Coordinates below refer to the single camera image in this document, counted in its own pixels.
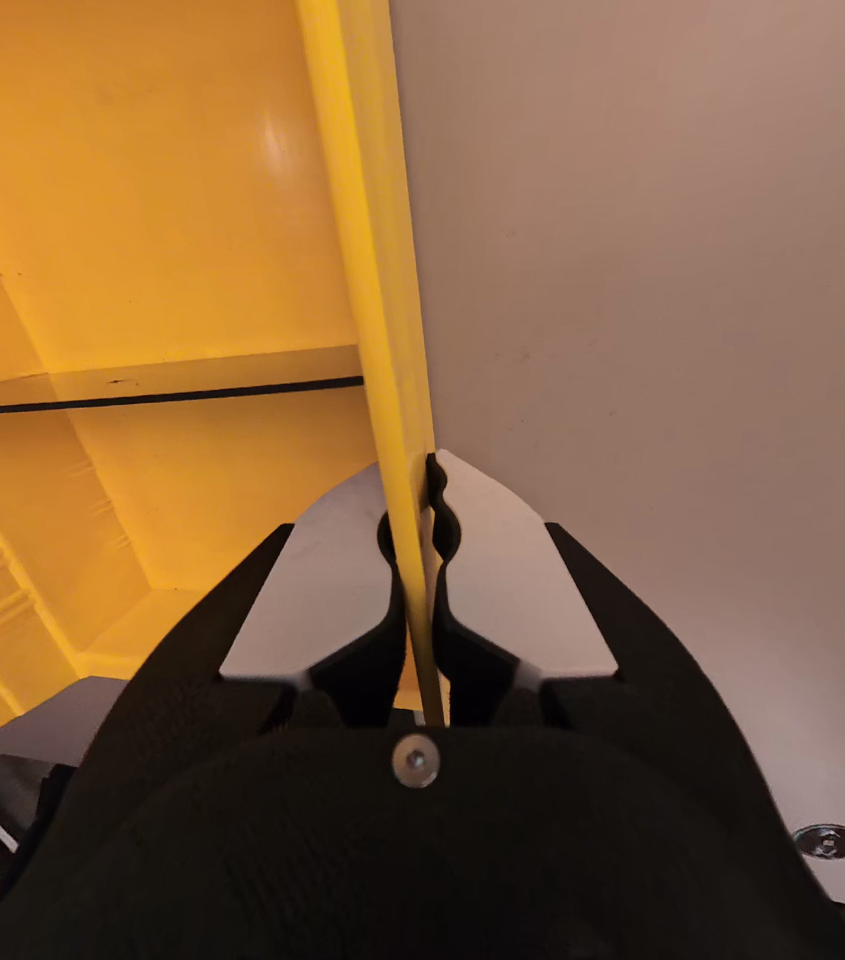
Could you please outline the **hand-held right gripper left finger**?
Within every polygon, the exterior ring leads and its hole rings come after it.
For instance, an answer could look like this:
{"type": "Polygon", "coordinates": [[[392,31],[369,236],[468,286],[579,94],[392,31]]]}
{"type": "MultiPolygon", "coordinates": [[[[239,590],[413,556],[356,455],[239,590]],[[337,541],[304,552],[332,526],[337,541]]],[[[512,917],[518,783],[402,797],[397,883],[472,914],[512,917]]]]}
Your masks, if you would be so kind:
{"type": "Polygon", "coordinates": [[[345,726],[385,727],[405,668],[406,633],[405,590],[373,463],[298,517],[220,675],[317,691],[345,726]]]}

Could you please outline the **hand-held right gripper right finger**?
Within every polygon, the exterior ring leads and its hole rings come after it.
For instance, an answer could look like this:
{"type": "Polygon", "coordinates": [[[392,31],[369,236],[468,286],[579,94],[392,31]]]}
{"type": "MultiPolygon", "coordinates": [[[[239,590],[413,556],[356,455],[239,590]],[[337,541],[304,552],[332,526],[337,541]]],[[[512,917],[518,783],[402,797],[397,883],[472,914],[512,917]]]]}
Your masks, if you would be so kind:
{"type": "Polygon", "coordinates": [[[449,723],[490,725],[513,690],[615,678],[619,664],[547,523],[449,450],[426,461],[439,559],[432,642],[449,723]]]}

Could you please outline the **yellow plastic bin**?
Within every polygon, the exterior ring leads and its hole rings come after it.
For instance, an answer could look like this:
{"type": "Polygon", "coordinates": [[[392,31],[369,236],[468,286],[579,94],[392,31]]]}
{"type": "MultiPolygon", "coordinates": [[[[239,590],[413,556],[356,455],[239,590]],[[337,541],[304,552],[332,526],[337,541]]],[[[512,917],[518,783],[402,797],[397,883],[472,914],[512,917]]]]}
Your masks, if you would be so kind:
{"type": "Polygon", "coordinates": [[[389,2],[0,2],[0,729],[435,449],[389,2]]]}

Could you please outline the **round desk grommet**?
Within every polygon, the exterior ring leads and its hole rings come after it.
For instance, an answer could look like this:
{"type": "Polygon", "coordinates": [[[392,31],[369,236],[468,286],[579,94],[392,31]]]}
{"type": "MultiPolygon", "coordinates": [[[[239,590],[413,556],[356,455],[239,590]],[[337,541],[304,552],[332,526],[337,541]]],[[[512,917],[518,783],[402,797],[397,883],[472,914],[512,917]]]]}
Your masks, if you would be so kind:
{"type": "Polygon", "coordinates": [[[815,823],[793,833],[793,842],[804,857],[824,861],[845,859],[845,825],[815,823]]]}

